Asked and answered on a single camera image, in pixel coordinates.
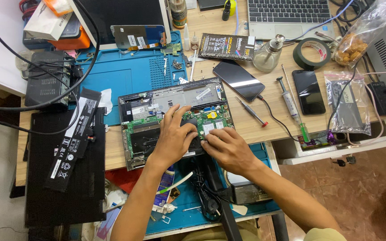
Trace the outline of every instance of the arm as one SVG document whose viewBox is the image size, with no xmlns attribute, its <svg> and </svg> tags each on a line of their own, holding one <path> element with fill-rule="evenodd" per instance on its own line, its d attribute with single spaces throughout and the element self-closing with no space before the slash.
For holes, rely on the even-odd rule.
<svg viewBox="0 0 386 241">
<path fill-rule="evenodd" d="M 213 129 L 206 140 L 201 142 L 203 148 L 222 168 L 259 185 L 305 233 L 312 228 L 332 228 L 340 232 L 338 223 L 325 207 L 257 159 L 234 129 Z"/>
<path fill-rule="evenodd" d="M 144 238 L 163 173 L 181 159 L 197 136 L 197 129 L 193 124 L 187 123 L 180 127 L 181 118 L 190 110 L 190 106 L 178 110 L 179 107 L 177 104 L 170 108 L 160 122 L 156 148 L 148 157 L 138 182 L 114 223 L 111 241 L 139 241 Z"/>
</svg>

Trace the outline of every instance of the orange box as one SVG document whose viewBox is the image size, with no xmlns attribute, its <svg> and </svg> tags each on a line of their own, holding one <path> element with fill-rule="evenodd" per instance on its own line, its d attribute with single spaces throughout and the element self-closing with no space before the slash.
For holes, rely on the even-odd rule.
<svg viewBox="0 0 386 241">
<path fill-rule="evenodd" d="M 58 41 L 48 40 L 52 45 L 60 50 L 81 49 L 90 46 L 90 39 L 83 26 L 80 26 L 76 36 L 60 37 Z"/>
</svg>

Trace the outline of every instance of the key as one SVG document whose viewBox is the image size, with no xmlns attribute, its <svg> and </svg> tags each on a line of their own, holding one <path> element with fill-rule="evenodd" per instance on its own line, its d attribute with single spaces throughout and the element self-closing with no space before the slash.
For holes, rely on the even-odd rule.
<svg viewBox="0 0 386 241">
<path fill-rule="evenodd" d="M 298 18 L 274 18 L 274 22 L 279 23 L 300 23 L 301 20 Z"/>
</svg>

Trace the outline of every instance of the phone screen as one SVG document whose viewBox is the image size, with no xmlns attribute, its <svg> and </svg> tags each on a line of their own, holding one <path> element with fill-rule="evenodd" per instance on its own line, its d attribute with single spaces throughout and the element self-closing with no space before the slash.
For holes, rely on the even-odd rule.
<svg viewBox="0 0 386 241">
<path fill-rule="evenodd" d="M 303 114 L 324 114 L 325 106 L 314 71 L 293 71 Z"/>
<path fill-rule="evenodd" d="M 253 101 L 265 89 L 264 84 L 233 60 L 221 61 L 213 72 L 248 102 Z"/>
</svg>

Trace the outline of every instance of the silver laptop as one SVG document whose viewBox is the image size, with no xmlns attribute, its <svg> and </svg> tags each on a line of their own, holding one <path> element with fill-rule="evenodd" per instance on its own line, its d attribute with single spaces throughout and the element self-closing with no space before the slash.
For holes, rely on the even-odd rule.
<svg viewBox="0 0 386 241">
<path fill-rule="evenodd" d="M 273 39 L 276 34 L 283 34 L 287 40 L 293 39 L 330 18 L 328 0 L 248 0 L 250 36 L 255 36 L 256 39 Z M 315 31 L 335 37 L 330 21 L 307 32 L 298 40 L 314 37 L 330 41 L 315 35 Z"/>
</svg>

